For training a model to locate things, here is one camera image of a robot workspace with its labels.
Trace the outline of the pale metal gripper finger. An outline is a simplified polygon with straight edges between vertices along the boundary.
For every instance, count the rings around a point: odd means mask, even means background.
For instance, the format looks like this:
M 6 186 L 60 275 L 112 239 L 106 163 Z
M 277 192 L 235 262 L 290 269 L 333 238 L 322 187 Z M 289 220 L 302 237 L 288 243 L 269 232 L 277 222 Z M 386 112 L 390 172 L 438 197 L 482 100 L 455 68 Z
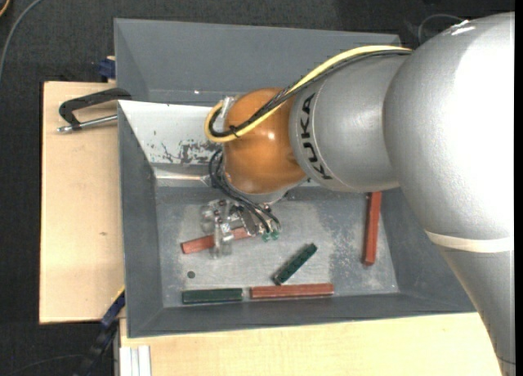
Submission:
M 228 222 L 218 220 L 215 223 L 213 234 L 213 246 L 210 248 L 212 258 L 229 256 L 232 254 L 232 243 L 234 235 Z
M 228 201 L 215 199 L 203 205 L 200 209 L 200 227 L 203 232 L 214 232 L 219 221 L 225 221 L 228 215 Z

